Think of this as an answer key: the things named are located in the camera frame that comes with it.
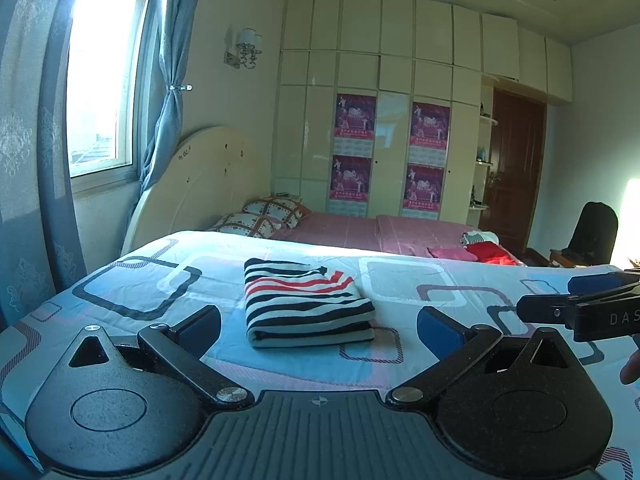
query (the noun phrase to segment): window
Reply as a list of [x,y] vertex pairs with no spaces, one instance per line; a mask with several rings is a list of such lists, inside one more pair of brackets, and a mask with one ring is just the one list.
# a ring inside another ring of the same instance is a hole
[[71,177],[134,166],[133,101],[147,4],[76,0],[66,91]]

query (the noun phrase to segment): wall sconce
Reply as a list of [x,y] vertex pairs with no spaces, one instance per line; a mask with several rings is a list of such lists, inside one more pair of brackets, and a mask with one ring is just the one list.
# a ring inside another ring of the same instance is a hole
[[239,55],[225,52],[225,63],[237,69],[241,66],[249,70],[255,68],[255,61],[258,55],[262,54],[262,36],[256,34],[252,28],[246,28],[238,35],[236,47]]

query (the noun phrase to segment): red clothing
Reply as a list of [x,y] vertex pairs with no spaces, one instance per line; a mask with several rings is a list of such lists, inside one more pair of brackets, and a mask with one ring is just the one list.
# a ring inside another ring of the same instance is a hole
[[469,244],[465,249],[469,253],[474,254],[482,264],[512,266],[516,266],[518,264],[507,251],[493,242]]

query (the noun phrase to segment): black mount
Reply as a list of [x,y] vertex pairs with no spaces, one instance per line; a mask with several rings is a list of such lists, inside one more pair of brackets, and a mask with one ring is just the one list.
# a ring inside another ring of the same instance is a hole
[[425,306],[417,331],[440,362],[385,402],[374,391],[256,401],[198,360],[220,335],[214,306],[138,336],[89,326],[26,432],[48,480],[599,478],[610,412],[555,329],[503,337]]
[[564,324],[574,341],[640,333],[640,269],[574,276],[569,294],[523,296],[516,305],[523,322]]

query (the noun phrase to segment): poster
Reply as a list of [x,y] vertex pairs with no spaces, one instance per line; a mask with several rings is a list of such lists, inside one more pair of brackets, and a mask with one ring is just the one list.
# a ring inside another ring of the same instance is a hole
[[337,95],[329,213],[367,215],[375,129],[375,97]]
[[370,172],[370,158],[334,155],[329,198],[368,202]]
[[376,98],[338,94],[335,109],[335,137],[373,140],[376,129]]
[[409,163],[444,168],[449,142],[450,108],[414,103],[409,134]]
[[437,220],[443,180],[444,168],[408,164],[404,181],[402,216]]

